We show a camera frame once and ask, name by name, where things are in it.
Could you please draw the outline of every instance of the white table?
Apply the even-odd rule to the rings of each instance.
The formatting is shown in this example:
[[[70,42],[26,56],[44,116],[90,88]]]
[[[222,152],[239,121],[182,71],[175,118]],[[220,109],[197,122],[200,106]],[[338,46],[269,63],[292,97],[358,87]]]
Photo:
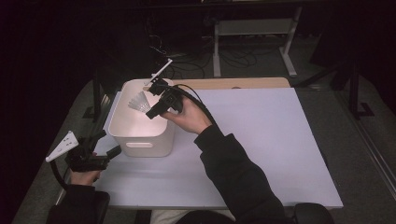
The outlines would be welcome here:
[[[224,134],[234,133],[249,157],[264,170],[284,206],[343,206],[294,89],[197,92]],[[194,138],[195,134],[177,127],[174,149],[167,157],[131,158],[121,153],[102,172],[95,186],[110,194],[112,206],[225,208],[205,174]],[[98,142],[95,151],[105,153],[116,145],[108,135]]]

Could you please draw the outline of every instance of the dark floor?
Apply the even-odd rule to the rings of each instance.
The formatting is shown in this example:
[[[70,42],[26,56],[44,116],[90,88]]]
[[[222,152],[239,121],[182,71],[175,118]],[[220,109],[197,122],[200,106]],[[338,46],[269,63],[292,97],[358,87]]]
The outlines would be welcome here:
[[[220,47],[222,77],[286,77],[290,84],[296,84],[323,69],[309,63],[318,38],[296,37],[290,57],[298,75],[289,77],[277,50],[283,41],[284,38],[279,36],[244,37],[236,41],[225,39]],[[165,74],[173,78],[212,78],[213,66],[209,52],[192,57],[175,56],[173,67],[167,69]],[[345,109],[348,87],[343,91],[332,91],[329,85],[331,80],[332,74],[309,87],[297,89],[297,94],[344,203],[344,208],[331,211],[335,223],[394,223],[395,198],[372,157],[371,149],[367,147],[367,140],[361,137],[358,126],[365,128],[390,170],[396,173],[396,152],[393,150],[396,146],[393,137],[396,135],[396,118],[382,103],[373,85],[361,78],[360,101],[368,103],[375,116],[354,120]],[[86,127],[90,126],[91,121],[81,116],[91,104],[92,85],[87,84],[70,109],[52,148],[68,130],[74,130],[77,134],[87,131]],[[44,189],[48,195],[45,199],[39,197]],[[44,223],[59,190],[48,165],[43,164],[13,223]],[[105,223],[134,223],[134,216],[133,210],[110,208]]]

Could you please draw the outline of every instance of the dark background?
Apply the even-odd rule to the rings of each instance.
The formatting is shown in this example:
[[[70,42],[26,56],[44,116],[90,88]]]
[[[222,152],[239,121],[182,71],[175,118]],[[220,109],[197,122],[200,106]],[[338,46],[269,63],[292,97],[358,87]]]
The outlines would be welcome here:
[[[140,1],[111,1],[110,5],[106,1],[7,0],[1,4],[0,216],[2,223],[8,223],[87,82],[97,75],[105,92],[111,93],[126,80],[148,77],[163,59],[149,48],[150,31],[165,35],[164,41],[170,45],[172,40],[184,43],[182,51],[195,51],[201,44],[200,35],[211,30],[213,18],[208,21],[207,13],[189,11],[173,12],[169,17],[81,10],[141,6]],[[330,66],[352,55],[361,74],[375,84],[394,113],[395,8],[391,1],[309,7],[298,27],[299,34],[318,35],[326,23],[312,61]],[[149,29],[148,16],[156,21]],[[220,10],[210,16],[227,18],[229,14]]]

